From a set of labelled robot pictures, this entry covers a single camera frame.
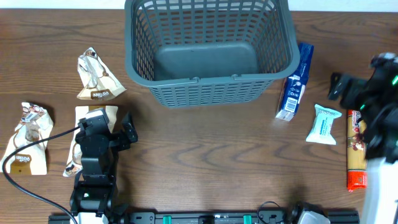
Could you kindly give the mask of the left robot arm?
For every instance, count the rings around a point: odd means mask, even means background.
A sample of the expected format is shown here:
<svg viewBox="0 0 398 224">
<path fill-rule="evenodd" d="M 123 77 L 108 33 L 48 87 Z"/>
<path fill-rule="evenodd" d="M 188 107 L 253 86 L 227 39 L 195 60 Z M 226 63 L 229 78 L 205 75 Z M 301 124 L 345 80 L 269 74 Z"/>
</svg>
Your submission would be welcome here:
<svg viewBox="0 0 398 224">
<path fill-rule="evenodd" d="M 123 129 L 112 133 L 103 109 L 89 111 L 79 120 L 75 141 L 80 145 L 82 170 L 75 176 L 70 198 L 72 223 L 129 223 L 128 205 L 116 205 L 119 152 L 137 142 L 138 135 L 127 113 Z"/>
</svg>

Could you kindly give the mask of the orange spaghetti packet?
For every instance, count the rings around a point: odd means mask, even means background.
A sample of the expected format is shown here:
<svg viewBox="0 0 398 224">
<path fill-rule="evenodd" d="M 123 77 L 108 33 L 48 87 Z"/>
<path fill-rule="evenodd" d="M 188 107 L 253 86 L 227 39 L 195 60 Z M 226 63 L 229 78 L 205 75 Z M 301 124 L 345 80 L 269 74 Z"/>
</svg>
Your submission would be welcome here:
<svg viewBox="0 0 398 224">
<path fill-rule="evenodd" d="M 367 187 L 366 143 L 362 139 L 366 123 L 361 113 L 348 110 L 347 113 L 347 184 L 349 192 Z"/>
</svg>

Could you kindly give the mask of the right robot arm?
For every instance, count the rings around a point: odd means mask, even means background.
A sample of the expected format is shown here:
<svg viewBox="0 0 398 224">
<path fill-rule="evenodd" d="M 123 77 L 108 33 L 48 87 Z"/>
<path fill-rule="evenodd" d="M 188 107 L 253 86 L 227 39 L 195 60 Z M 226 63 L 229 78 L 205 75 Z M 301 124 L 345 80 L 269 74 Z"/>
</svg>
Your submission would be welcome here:
<svg viewBox="0 0 398 224">
<path fill-rule="evenodd" d="M 298 202 L 284 223 L 397 223 L 397 54 L 386 52 L 370 63 L 369 80 L 333 73 L 329 99 L 344 109 L 361 113 L 367 128 L 362 135 L 366 150 L 368 186 L 363 212 L 340 210 L 336 220 L 321 207 Z"/>
</svg>

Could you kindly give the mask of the cream pouch under arm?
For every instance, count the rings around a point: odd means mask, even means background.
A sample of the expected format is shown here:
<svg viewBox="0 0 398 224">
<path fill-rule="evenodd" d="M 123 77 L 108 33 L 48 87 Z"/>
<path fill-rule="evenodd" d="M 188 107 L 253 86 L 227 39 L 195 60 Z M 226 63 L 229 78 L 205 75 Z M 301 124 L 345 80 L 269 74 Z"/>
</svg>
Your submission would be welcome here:
<svg viewBox="0 0 398 224">
<path fill-rule="evenodd" d="M 85 117 L 85 115 L 91 111 L 98 108 L 103 108 L 109 118 L 108 128 L 110 132 L 113 132 L 114 125 L 117 121 L 117 106 L 110 106 L 110 105 L 99 105 L 99 106 L 77 106 L 75 108 L 75 126 L 78 126 L 79 120 Z M 75 141 L 75 137 L 79 130 L 74 131 L 72 141 L 70 144 L 70 151 L 67 159 L 66 168 L 63 171 L 64 177 L 73 177 L 79 171 L 83 169 L 81 164 L 81 149 L 80 145 Z"/>
</svg>

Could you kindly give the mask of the light teal wipes packet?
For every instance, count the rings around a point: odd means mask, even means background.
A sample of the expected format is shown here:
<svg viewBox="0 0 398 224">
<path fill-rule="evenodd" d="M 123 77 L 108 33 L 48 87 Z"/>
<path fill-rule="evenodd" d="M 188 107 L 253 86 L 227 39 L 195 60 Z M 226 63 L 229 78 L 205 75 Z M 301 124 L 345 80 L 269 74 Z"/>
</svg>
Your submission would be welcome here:
<svg viewBox="0 0 398 224">
<path fill-rule="evenodd" d="M 306 142 L 336 145 L 336 141 L 331 135 L 331 128 L 334 119 L 341 117 L 341 115 L 337 110 L 315 104 L 315 120 L 306 137 Z"/>
</svg>

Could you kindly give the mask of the blue carton box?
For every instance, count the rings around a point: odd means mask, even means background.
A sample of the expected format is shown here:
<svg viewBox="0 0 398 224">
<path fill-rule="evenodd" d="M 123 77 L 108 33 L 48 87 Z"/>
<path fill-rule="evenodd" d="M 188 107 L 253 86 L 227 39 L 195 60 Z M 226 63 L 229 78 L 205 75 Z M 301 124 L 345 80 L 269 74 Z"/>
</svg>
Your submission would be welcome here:
<svg viewBox="0 0 398 224">
<path fill-rule="evenodd" d="M 296 114 L 309 79 L 314 46 L 308 43 L 298 45 L 300 62 L 293 74 L 284 80 L 280 93 L 276 119 L 290 121 Z"/>
</svg>

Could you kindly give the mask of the cream snack pouch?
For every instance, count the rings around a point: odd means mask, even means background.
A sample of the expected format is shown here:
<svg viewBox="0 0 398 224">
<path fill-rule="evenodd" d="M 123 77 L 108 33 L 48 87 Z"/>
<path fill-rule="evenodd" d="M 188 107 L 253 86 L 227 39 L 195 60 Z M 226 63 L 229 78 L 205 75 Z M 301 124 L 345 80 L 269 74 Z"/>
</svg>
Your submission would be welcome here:
<svg viewBox="0 0 398 224">
<path fill-rule="evenodd" d="M 92 47 L 78 57 L 77 71 L 83 84 L 78 99 L 112 100 L 126 91 Z"/>
</svg>

